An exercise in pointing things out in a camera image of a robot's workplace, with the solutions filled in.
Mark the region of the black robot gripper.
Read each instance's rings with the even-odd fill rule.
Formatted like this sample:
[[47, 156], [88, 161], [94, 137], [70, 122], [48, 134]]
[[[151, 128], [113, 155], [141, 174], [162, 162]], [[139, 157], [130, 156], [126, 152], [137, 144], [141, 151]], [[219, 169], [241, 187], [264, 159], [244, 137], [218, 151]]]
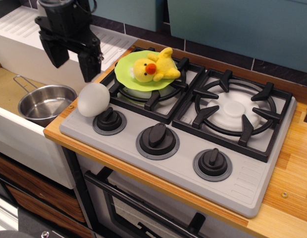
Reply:
[[69, 60], [68, 50], [78, 54], [85, 82], [91, 82], [101, 72], [103, 54], [100, 40], [92, 33], [92, 13], [88, 0], [40, 0], [40, 14], [35, 22], [40, 27], [40, 40], [52, 64], [59, 68]]

